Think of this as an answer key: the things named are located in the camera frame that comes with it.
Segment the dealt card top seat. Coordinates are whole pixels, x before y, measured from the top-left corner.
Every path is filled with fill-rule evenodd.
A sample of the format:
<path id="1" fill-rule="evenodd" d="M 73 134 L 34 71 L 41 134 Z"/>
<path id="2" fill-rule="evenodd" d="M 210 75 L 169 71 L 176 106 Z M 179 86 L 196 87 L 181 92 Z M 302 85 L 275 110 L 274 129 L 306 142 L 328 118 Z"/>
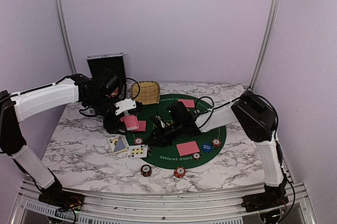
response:
<path id="1" fill-rule="evenodd" d="M 179 99 L 186 108 L 195 108 L 195 101 L 193 99 Z"/>

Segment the dealt card seat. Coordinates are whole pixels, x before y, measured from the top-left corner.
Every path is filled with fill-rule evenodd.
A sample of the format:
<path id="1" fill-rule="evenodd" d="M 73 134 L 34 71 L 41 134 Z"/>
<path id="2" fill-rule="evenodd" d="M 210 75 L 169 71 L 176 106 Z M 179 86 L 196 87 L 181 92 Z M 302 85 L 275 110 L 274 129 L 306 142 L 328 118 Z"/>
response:
<path id="1" fill-rule="evenodd" d="M 181 157 L 200 152 L 196 141 L 177 144 L 176 147 Z"/>
<path id="2" fill-rule="evenodd" d="M 133 129 L 132 132 L 145 132 L 146 131 L 146 121 L 138 121 L 138 128 Z"/>
<path id="3" fill-rule="evenodd" d="M 186 108 L 195 108 L 195 101 L 193 99 L 179 99 Z"/>

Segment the dealt card bottom seat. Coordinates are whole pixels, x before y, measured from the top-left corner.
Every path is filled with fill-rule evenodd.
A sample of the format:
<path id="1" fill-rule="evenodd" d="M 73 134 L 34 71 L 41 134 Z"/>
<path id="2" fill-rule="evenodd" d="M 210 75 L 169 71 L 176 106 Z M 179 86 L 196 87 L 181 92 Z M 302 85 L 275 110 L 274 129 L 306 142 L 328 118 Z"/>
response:
<path id="1" fill-rule="evenodd" d="M 200 152 L 196 141 L 177 144 L 176 147 L 181 157 Z"/>

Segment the blue small blind button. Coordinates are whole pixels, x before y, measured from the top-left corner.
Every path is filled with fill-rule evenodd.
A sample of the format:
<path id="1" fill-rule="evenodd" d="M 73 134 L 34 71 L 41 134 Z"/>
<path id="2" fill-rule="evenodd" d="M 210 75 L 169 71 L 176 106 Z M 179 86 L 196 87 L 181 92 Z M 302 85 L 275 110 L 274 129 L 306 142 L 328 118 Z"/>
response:
<path id="1" fill-rule="evenodd" d="M 209 143 L 203 143 L 201 148 L 203 152 L 210 153 L 213 150 L 213 145 Z"/>

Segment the red playing card deck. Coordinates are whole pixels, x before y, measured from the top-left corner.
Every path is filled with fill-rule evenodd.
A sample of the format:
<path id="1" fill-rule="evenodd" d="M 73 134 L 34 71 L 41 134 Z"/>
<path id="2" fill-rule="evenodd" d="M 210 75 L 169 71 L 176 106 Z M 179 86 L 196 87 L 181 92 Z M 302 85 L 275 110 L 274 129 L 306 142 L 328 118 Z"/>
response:
<path id="1" fill-rule="evenodd" d="M 125 124 L 128 131 L 136 130 L 139 128 L 139 122 L 135 115 L 123 116 L 120 121 Z"/>

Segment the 100 chip stack bottom mat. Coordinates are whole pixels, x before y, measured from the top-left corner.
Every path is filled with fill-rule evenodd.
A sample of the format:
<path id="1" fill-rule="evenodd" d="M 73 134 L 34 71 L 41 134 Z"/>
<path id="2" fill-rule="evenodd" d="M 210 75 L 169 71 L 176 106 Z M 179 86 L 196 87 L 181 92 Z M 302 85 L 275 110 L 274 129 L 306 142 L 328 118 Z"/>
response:
<path id="1" fill-rule="evenodd" d="M 200 160 L 202 155 L 199 152 L 196 152 L 192 155 L 193 160 Z"/>

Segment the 5 chip stack mat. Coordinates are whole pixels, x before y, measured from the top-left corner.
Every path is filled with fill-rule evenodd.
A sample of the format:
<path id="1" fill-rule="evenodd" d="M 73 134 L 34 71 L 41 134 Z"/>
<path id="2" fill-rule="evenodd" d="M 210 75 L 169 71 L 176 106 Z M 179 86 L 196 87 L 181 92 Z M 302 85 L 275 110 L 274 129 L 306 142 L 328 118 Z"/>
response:
<path id="1" fill-rule="evenodd" d="M 217 138 L 215 138 L 215 139 L 212 140 L 213 147 L 220 147 L 221 144 L 222 144 L 222 142 L 219 139 L 217 139 Z"/>

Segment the red tan 5 chip stack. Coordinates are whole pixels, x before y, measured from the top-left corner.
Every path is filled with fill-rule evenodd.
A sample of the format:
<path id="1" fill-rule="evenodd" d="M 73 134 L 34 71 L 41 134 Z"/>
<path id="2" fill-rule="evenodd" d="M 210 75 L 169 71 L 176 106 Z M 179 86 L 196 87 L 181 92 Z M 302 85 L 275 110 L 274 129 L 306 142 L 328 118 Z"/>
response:
<path id="1" fill-rule="evenodd" d="M 176 178 L 183 178 L 185 176 L 186 170 L 184 167 L 177 167 L 174 171 L 174 176 Z"/>

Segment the black red 100 chip stack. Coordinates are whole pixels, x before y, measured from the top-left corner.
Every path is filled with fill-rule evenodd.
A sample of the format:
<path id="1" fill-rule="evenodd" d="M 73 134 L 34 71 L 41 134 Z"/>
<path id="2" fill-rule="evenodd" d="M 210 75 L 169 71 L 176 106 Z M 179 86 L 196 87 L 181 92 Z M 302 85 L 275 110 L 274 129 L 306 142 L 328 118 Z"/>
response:
<path id="1" fill-rule="evenodd" d="M 143 165 L 141 167 L 141 174 L 143 177 L 149 177 L 152 174 L 152 168 L 150 165 Z"/>

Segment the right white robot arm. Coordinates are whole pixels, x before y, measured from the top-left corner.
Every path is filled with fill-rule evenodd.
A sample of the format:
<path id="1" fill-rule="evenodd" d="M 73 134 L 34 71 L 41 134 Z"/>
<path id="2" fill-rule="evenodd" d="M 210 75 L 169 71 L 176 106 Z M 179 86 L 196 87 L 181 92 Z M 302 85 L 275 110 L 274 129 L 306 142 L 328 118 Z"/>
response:
<path id="1" fill-rule="evenodd" d="M 272 207 L 281 199 L 281 188 L 285 182 L 282 169 L 283 154 L 278 143 L 277 128 L 279 118 L 275 108 L 263 96 L 245 91 L 241 96 L 219 106 L 212 106 L 204 112 L 188 111 L 177 101 L 167 107 L 173 119 L 168 125 L 160 116 L 152 116 L 155 128 L 146 138 L 151 147 L 166 147 L 181 135 L 198 136 L 213 129 L 238 122 L 247 137 L 255 142 L 259 151 L 265 175 L 266 192 L 261 195 L 261 203 Z"/>

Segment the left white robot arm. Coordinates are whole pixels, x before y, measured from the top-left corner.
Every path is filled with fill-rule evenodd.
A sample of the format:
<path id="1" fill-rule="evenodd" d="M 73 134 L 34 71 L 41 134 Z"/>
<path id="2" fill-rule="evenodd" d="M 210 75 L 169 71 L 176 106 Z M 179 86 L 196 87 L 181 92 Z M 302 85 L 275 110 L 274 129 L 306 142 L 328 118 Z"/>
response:
<path id="1" fill-rule="evenodd" d="M 54 205 L 66 202 L 65 191 L 59 189 L 56 178 L 27 145 L 20 122 L 52 108 L 80 103 L 80 114 L 118 119 L 110 95 L 119 86 L 119 77 L 110 70 L 96 78 L 83 74 L 69 75 L 61 80 L 26 91 L 1 92 L 1 151 L 10 156 L 35 182 L 46 190 L 45 196 Z"/>

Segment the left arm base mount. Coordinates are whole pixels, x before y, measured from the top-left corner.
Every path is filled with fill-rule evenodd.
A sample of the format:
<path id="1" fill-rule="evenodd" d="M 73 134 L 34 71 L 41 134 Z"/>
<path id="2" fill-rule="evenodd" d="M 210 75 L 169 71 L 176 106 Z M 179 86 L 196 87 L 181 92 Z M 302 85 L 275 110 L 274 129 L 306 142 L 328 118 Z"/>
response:
<path id="1" fill-rule="evenodd" d="M 84 195 L 65 191 L 62 188 L 50 187 L 42 189 L 38 200 L 40 202 L 65 209 L 79 210 L 83 206 Z"/>

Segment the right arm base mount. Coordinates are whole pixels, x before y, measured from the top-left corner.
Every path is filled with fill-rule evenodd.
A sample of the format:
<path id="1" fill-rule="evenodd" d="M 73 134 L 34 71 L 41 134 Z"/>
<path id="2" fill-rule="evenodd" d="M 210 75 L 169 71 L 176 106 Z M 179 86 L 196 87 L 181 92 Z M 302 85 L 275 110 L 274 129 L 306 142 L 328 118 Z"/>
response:
<path id="1" fill-rule="evenodd" d="M 276 192 L 262 192 L 244 196 L 241 206 L 246 212 L 254 212 L 286 205 L 289 199 L 285 193 L 278 194 Z"/>

